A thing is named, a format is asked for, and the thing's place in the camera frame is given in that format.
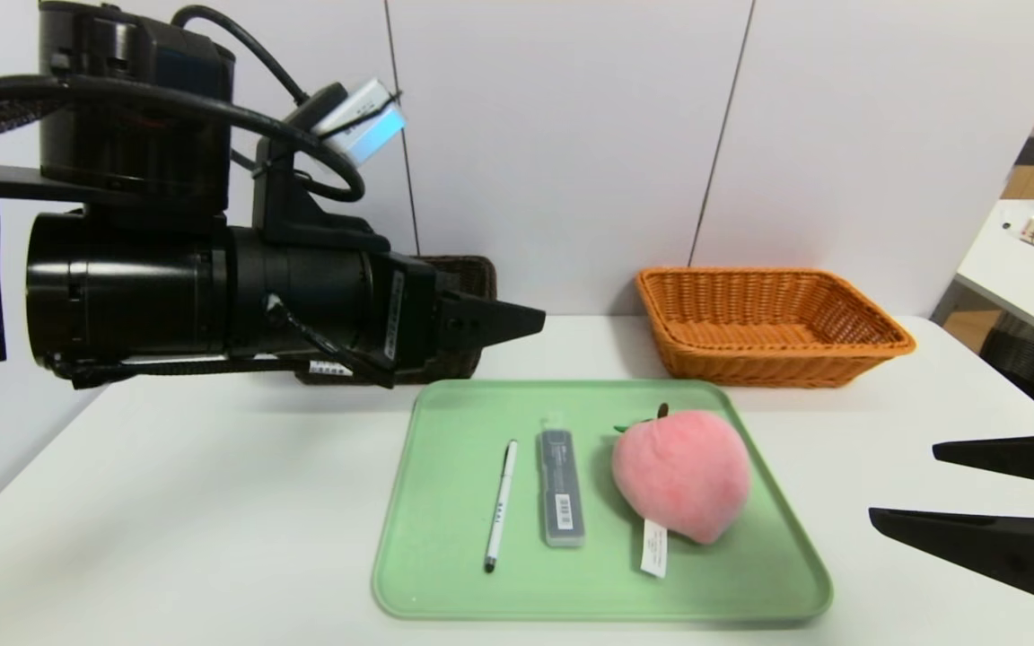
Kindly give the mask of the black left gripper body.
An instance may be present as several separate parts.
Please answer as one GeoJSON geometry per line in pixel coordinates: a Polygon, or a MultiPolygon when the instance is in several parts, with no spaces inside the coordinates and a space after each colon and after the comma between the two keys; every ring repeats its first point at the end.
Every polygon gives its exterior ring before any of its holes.
{"type": "Polygon", "coordinates": [[[275,244],[234,226],[227,285],[230,356],[318,353],[390,388],[435,355],[436,273],[405,255],[275,244]]]}

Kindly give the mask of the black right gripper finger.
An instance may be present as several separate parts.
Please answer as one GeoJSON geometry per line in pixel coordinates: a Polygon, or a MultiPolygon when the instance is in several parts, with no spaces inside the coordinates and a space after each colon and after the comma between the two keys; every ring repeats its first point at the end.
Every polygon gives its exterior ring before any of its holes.
{"type": "Polygon", "coordinates": [[[941,462],[1034,481],[1034,436],[941,442],[932,451],[941,462]]]}
{"type": "Polygon", "coordinates": [[[1034,596],[1034,518],[870,507],[887,539],[1034,596]]]}

